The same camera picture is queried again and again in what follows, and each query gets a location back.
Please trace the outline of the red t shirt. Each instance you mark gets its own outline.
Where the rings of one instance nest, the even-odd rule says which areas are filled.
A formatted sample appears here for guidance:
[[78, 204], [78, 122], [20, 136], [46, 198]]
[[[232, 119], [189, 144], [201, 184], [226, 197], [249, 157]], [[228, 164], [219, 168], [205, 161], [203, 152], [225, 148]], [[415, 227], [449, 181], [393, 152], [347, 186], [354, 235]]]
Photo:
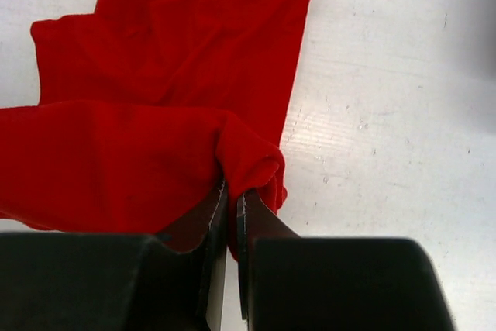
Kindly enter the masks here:
[[1, 216], [157, 233], [213, 188], [286, 199], [309, 0], [97, 0], [34, 22], [40, 101], [1, 111]]

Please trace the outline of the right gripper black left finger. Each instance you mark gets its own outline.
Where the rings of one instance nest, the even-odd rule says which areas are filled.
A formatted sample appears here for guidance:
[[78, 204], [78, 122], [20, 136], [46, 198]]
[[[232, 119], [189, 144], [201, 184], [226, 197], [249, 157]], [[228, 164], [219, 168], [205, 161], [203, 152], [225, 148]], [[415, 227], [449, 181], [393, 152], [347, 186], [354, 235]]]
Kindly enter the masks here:
[[4, 232], [3, 330], [217, 330], [228, 187], [149, 234]]

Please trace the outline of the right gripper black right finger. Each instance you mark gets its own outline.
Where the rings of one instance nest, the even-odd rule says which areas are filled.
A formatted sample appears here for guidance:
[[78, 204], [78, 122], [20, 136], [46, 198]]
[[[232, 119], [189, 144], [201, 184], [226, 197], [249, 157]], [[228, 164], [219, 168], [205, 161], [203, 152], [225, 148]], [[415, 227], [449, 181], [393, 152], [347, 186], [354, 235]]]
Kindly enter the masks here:
[[405, 238], [310, 238], [252, 190], [237, 202], [241, 313], [250, 330], [451, 330], [429, 256]]

